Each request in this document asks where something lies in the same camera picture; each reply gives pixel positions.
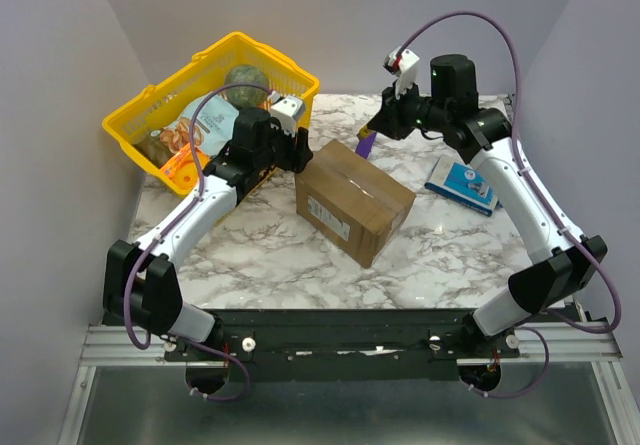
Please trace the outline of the brown cardboard express box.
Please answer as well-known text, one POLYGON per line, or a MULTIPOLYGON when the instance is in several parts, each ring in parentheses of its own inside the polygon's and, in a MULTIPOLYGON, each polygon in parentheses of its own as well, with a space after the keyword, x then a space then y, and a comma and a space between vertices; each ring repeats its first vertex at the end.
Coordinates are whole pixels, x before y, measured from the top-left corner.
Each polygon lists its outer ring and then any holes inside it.
POLYGON ((416 195, 332 140, 295 176, 296 211, 363 268, 404 223, 416 195))

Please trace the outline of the yellow utility knife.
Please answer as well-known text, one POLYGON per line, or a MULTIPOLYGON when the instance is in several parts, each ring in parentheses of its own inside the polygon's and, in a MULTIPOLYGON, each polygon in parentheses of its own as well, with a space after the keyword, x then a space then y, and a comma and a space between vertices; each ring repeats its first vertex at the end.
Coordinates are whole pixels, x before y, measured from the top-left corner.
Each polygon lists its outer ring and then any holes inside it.
POLYGON ((369 135, 369 130, 366 126, 363 126, 356 134, 359 140, 364 140, 369 135))

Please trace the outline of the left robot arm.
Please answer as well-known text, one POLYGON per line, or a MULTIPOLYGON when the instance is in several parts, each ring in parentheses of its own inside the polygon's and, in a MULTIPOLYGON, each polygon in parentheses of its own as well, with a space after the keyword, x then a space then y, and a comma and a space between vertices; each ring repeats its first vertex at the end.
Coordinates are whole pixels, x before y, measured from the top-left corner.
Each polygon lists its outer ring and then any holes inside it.
POLYGON ((236 117, 232 138, 205 166, 203 180, 165 219, 132 243, 109 249, 105 311, 152 335, 187 339, 201 360, 222 345, 213 314, 185 302, 177 272, 195 245, 275 169, 301 172, 313 154, 298 126, 306 106, 287 96, 269 109, 249 107, 236 117))

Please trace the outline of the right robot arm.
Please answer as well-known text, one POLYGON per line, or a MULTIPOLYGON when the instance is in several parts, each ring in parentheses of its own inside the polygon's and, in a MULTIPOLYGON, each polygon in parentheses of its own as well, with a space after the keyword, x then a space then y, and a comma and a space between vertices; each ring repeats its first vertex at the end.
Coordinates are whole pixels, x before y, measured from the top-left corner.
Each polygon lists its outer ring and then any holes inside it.
POLYGON ((474 63, 464 55, 441 55, 430 62, 431 94, 415 82, 419 58, 393 51, 385 67, 397 79, 382 93, 380 111, 368 129, 402 140, 413 131, 435 132, 489 184, 519 232, 531 264, 508 280, 506 289, 473 311, 460 344, 480 357, 496 345, 496 335, 581 291, 607 253, 604 240, 588 237, 569 218, 529 167, 511 138, 507 116, 482 108, 474 63), (563 218, 561 225, 556 218, 563 218))

